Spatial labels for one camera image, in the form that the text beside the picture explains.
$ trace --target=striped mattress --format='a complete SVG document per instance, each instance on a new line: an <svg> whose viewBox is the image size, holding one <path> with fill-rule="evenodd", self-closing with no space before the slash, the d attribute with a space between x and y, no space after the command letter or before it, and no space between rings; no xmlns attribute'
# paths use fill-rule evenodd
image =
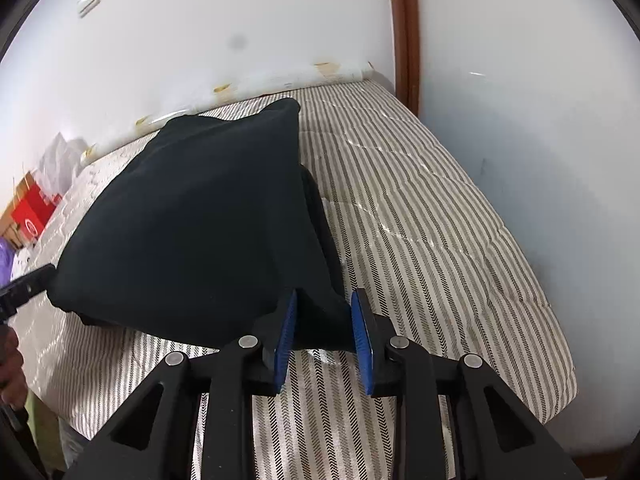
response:
<svg viewBox="0 0 640 480"><path fill-rule="evenodd" d="M300 156L318 183L347 292L363 287L374 311L434 354L480 354L540 421L558 414L577 393L558 321L510 232L452 156L371 81L264 96L204 115L237 119L283 96L302 106ZM26 270L58 261L92 202L150 138L82 172ZM44 295L13 325L32 390L89 438L165 354L215 351L83 326ZM205 416L203 402L194 478ZM345 352L294 352L283 393L254 397L261 479L386 479L393 434L394 402L365 396L355 357Z"/></svg>

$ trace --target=red bag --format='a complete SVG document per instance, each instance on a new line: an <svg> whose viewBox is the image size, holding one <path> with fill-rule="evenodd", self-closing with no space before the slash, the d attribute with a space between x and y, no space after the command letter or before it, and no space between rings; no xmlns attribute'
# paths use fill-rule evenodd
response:
<svg viewBox="0 0 640 480"><path fill-rule="evenodd" d="M56 209L56 205L42 192L38 184L31 184L11 213L28 240L38 238Z"/></svg>

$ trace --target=wall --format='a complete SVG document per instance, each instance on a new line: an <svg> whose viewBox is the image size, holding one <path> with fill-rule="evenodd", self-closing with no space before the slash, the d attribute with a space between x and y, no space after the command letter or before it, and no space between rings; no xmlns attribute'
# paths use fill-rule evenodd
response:
<svg viewBox="0 0 640 480"><path fill-rule="evenodd" d="M368 60L394 79L389 0L40 0L0 62L0 203L58 132L89 144L220 84Z"/></svg>
<svg viewBox="0 0 640 480"><path fill-rule="evenodd" d="M518 240L580 393L573 452L640 429L640 42L611 0L420 0L420 117Z"/></svg>

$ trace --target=silver screw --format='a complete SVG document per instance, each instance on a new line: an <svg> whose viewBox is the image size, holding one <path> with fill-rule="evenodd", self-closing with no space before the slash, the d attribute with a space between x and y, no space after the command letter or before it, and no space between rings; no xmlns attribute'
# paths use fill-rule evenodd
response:
<svg viewBox="0 0 640 480"><path fill-rule="evenodd" d="M482 358L478 354L465 355L465 365L469 368L479 368L482 366Z"/></svg>
<svg viewBox="0 0 640 480"><path fill-rule="evenodd" d="M253 348L258 344L258 338L255 335L243 335L238 340L238 344L242 348Z"/></svg>
<svg viewBox="0 0 640 480"><path fill-rule="evenodd" d="M409 340L403 335L395 335L389 340L389 344L393 348L407 348L409 346Z"/></svg>
<svg viewBox="0 0 640 480"><path fill-rule="evenodd" d="M184 361L184 355L181 352L171 352L164 358L164 362L169 366L179 365L182 361Z"/></svg>

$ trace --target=purple bag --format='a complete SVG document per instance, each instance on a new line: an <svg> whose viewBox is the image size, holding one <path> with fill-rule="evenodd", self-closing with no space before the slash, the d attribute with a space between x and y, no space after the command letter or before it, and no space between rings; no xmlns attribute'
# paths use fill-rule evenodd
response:
<svg viewBox="0 0 640 480"><path fill-rule="evenodd" d="M0 237L0 286L11 281L11 268L14 264L14 250L9 242Z"/></svg>

